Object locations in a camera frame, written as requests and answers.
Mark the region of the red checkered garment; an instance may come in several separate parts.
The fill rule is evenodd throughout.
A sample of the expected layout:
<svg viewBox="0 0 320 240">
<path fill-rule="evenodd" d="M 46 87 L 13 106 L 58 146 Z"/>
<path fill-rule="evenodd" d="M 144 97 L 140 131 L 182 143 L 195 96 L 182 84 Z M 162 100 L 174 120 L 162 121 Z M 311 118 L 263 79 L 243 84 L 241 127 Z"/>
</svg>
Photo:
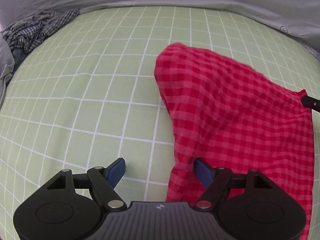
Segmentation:
<svg viewBox="0 0 320 240">
<path fill-rule="evenodd" d="M 306 91 L 281 87 L 252 67 L 175 43 L 156 59 L 155 80 L 172 121 L 175 165 L 166 200 L 194 204 L 204 187 L 196 158 L 245 173 L 257 168 L 312 216 L 315 149 Z"/>
</svg>

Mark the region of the grey plaid shirt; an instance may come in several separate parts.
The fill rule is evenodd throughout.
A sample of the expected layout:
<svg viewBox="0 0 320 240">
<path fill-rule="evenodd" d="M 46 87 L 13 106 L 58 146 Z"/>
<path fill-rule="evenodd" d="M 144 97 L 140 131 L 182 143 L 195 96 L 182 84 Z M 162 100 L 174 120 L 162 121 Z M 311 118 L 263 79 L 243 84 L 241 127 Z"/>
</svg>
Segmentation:
<svg viewBox="0 0 320 240">
<path fill-rule="evenodd" d="M 48 37 L 71 22 L 79 13 L 79 9 L 65 12 L 41 11 L 11 24 L 2 31 L 2 36 L 10 50 L 23 49 L 26 54 L 29 54 Z"/>
</svg>

